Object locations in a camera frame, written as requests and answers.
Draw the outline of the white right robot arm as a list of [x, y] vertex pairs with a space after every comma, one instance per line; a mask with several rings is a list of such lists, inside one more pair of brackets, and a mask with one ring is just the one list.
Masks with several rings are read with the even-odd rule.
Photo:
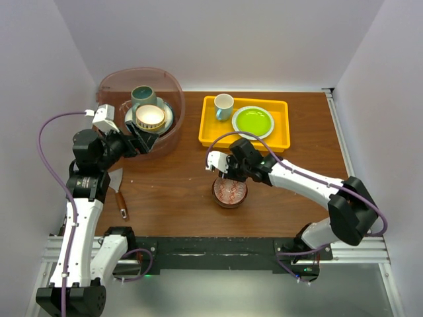
[[284, 252], [296, 253], [299, 258], [308, 260], [319, 248], [333, 242], [357, 246], [379, 218], [374, 200], [356, 177], [328, 178], [275, 154], [264, 156], [245, 138], [236, 140], [229, 150], [228, 155], [209, 152], [206, 157], [208, 170], [218, 170], [222, 178], [239, 182], [251, 178], [254, 182], [292, 191], [328, 211], [328, 218], [305, 225]]

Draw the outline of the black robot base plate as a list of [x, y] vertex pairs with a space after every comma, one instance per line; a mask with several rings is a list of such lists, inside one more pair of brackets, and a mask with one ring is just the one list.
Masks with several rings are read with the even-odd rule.
[[131, 237], [129, 250], [143, 253], [151, 268], [142, 273], [158, 275], [164, 269], [242, 270], [288, 273], [314, 281], [319, 263], [332, 260], [329, 246], [318, 251], [292, 251], [291, 238]]

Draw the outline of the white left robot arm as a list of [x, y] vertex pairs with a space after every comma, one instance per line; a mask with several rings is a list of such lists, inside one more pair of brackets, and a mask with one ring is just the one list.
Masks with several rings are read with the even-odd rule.
[[56, 269], [36, 302], [50, 316], [100, 316], [106, 302], [106, 282], [121, 259], [153, 259], [138, 248], [131, 227], [110, 227], [93, 255], [95, 229], [110, 183], [110, 167], [122, 157], [147, 154], [158, 139], [136, 127], [126, 135], [84, 129], [73, 136], [74, 161], [69, 179], [62, 182], [67, 202], [65, 232]]

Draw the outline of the teal glazed mug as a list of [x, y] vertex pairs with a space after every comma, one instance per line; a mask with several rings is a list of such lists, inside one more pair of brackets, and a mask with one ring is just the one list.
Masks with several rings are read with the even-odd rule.
[[138, 86], [131, 91], [132, 112], [140, 106], [157, 105], [157, 96], [155, 91], [150, 86]]

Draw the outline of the mint green divided dish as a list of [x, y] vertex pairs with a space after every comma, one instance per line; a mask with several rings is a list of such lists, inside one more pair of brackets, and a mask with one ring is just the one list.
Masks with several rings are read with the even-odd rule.
[[[165, 114], [166, 114], [166, 120], [165, 120], [165, 123], [164, 123], [164, 125], [162, 125], [162, 126], [164, 126], [165, 127], [165, 124], [166, 124], [166, 121], [167, 121], [167, 113], [166, 113], [166, 110], [165, 110], [165, 103], [163, 102], [163, 100], [161, 99], [161, 98], [157, 98], [157, 106], [160, 108], [160, 109], [162, 109], [164, 112], [165, 112]], [[136, 123], [136, 120], [135, 120], [135, 112], [132, 112], [132, 110], [131, 110], [131, 115], [132, 115], [132, 122], [134, 123], [134, 124], [136, 124], [136, 126], [138, 126], [137, 125], [137, 123]]]

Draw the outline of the red patterned ceramic bowl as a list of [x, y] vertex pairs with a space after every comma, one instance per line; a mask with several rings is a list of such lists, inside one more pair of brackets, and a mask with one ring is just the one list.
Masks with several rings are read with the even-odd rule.
[[216, 178], [211, 187], [216, 202], [224, 208], [236, 208], [244, 202], [248, 188], [244, 182], [226, 178]]

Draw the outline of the yellow rimmed bowl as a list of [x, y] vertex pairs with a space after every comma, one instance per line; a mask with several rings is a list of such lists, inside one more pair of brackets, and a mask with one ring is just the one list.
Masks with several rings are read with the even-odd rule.
[[161, 134], [162, 133], [162, 130], [164, 129], [164, 126], [154, 127], [154, 128], [140, 127], [139, 129], [142, 130], [142, 131], [144, 131], [144, 132], [148, 132], [148, 133]]

